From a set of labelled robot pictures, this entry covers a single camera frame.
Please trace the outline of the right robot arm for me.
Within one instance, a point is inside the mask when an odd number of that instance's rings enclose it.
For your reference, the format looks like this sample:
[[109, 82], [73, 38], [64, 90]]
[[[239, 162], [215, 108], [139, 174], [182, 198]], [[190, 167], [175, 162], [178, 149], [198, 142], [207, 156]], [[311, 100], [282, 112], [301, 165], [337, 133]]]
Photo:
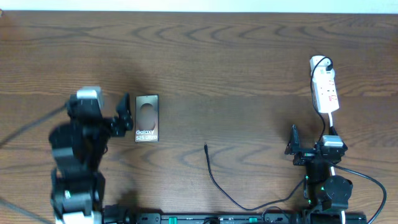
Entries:
[[293, 165], [305, 167], [304, 198], [309, 207], [298, 215], [299, 223], [345, 223], [352, 181], [336, 175], [333, 166], [341, 162], [348, 147], [334, 128], [311, 148], [302, 147], [296, 126], [291, 127], [285, 149], [293, 155]]

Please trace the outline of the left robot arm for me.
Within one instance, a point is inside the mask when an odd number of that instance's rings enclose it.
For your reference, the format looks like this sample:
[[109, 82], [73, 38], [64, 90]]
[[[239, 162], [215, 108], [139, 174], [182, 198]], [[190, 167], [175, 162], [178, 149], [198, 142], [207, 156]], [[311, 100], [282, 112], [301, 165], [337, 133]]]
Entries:
[[105, 118], [97, 96], [71, 95], [65, 107], [70, 121], [57, 126], [49, 135], [56, 166], [51, 173], [50, 202], [57, 223], [126, 222], [103, 208], [105, 178], [99, 170], [111, 137], [123, 137], [132, 130], [130, 95], [126, 93], [116, 107], [117, 116]]

